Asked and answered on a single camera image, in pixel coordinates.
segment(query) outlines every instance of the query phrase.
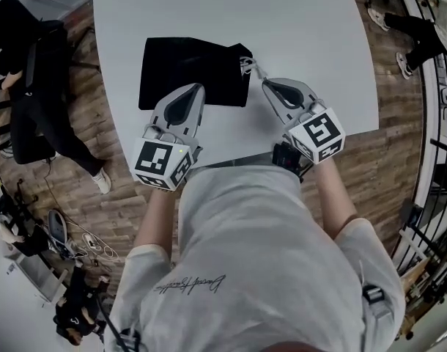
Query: white table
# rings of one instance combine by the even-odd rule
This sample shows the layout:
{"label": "white table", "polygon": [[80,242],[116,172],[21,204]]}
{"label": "white table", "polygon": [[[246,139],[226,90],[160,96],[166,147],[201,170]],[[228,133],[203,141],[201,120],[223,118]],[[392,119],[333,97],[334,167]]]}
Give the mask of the white table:
{"label": "white table", "polygon": [[[378,129],[372,58],[354,0],[94,0],[94,7],[106,96],[128,161],[152,113],[138,109],[148,37],[242,43],[270,78],[307,83],[347,134]],[[281,134],[253,74],[244,109],[204,107],[197,165],[270,152]]]}

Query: black cloth bag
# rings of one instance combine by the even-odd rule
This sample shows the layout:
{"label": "black cloth bag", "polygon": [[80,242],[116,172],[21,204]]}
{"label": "black cloth bag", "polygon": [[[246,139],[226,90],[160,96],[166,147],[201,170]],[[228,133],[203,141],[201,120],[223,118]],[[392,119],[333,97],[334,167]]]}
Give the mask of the black cloth bag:
{"label": "black cloth bag", "polygon": [[241,44],[225,47],[189,37],[149,38],[138,107],[154,109],[170,92],[195,82],[204,86],[206,104],[244,107],[250,75],[241,75],[241,56],[253,54]]}

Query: wood plank floor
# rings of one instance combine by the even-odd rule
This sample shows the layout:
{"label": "wood plank floor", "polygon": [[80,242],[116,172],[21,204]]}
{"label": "wood plank floor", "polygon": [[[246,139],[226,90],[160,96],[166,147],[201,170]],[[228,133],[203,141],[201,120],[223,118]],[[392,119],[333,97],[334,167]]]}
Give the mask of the wood plank floor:
{"label": "wood plank floor", "polygon": [[[391,249],[401,227],[399,209],[404,199],[412,196],[418,174],[423,112],[421,78],[415,74],[405,81],[394,58],[396,51],[410,51],[412,40],[399,32],[382,31],[370,21],[363,6],[364,0],[356,1],[372,51],[380,129],[348,137],[344,152],[336,156],[336,163],[359,213],[372,221],[387,249]],[[388,6],[384,6],[381,0],[374,0],[373,6],[383,12],[404,14],[399,0],[391,0]],[[77,38],[84,28],[92,25],[92,2],[76,10],[66,20],[71,38]],[[98,63],[94,34],[89,34],[79,48],[77,59]],[[339,65],[339,71],[342,71],[342,65]],[[111,176],[112,192],[99,195],[88,174],[62,157],[52,163],[50,172],[49,165],[42,162],[20,166],[13,159],[0,157],[1,178],[11,192],[15,191],[18,178],[23,178],[26,198],[35,194],[40,198],[32,210],[43,219],[51,208],[59,208],[50,194],[49,185],[60,207],[70,218],[116,249],[119,262],[100,260],[112,271],[110,293],[114,294],[124,259],[147,208],[150,189],[134,183],[130,176],[101,75],[94,70],[72,68],[71,83],[73,93],[77,95],[76,101],[70,105],[72,126],[94,155],[108,160],[106,171]],[[307,174],[302,192],[315,219],[319,220],[319,200],[312,173]],[[84,245],[82,232],[69,226],[70,236],[80,246]],[[57,271],[72,265],[53,254],[46,257]],[[91,267],[89,278],[94,279],[103,272],[105,267]]]}

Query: wooden floor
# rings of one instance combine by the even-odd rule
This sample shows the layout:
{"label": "wooden floor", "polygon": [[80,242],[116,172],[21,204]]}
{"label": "wooden floor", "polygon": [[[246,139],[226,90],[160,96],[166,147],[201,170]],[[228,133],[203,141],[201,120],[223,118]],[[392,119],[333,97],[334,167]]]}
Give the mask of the wooden floor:
{"label": "wooden floor", "polygon": [[[410,51],[413,42],[401,33],[382,31],[370,21],[363,6],[364,0],[356,1],[372,51],[380,129],[348,137],[345,150],[336,156],[336,163],[359,213],[372,221],[387,249],[391,249],[401,227],[399,209],[404,199],[413,195],[418,174],[423,111],[421,79],[415,74],[405,81],[394,57],[396,51]],[[381,0],[374,0],[374,7],[383,12],[388,8],[390,12],[404,14],[399,0],[392,0],[388,7],[383,6]],[[92,3],[75,11],[66,21],[70,36],[77,38],[85,27],[93,25]],[[90,34],[80,47],[77,59],[98,63],[94,34]],[[94,70],[73,68],[71,82],[77,95],[76,101],[70,105],[72,126],[94,155],[108,160],[106,171],[111,176],[112,192],[99,195],[88,174],[62,157],[52,163],[51,172],[49,165],[42,162],[20,166],[13,159],[0,157],[1,178],[11,192],[15,190],[18,178],[23,178],[26,198],[35,194],[40,198],[32,206],[40,218],[45,219],[51,208],[60,206],[76,223],[93,231],[116,249],[119,262],[108,263],[100,259],[112,270],[110,292],[114,294],[124,259],[147,208],[150,189],[134,183],[128,171],[101,75]],[[44,177],[59,206],[51,196]],[[307,174],[302,190],[306,204],[319,220],[319,201],[312,173]],[[84,245],[82,232],[69,226],[70,236],[80,246]],[[53,254],[46,257],[57,271],[72,265]],[[91,267],[91,279],[105,272],[103,265]]]}

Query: white marker cube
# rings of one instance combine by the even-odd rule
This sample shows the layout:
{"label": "white marker cube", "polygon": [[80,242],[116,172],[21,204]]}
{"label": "white marker cube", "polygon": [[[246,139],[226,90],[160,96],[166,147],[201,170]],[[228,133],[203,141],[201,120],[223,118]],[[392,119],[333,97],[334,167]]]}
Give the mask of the white marker cube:
{"label": "white marker cube", "polygon": [[130,171],[149,186],[174,191],[194,164],[189,146],[137,138]]}
{"label": "white marker cube", "polygon": [[321,163],[344,148],[346,133],[333,109],[326,109],[289,130],[296,149],[314,164]]}

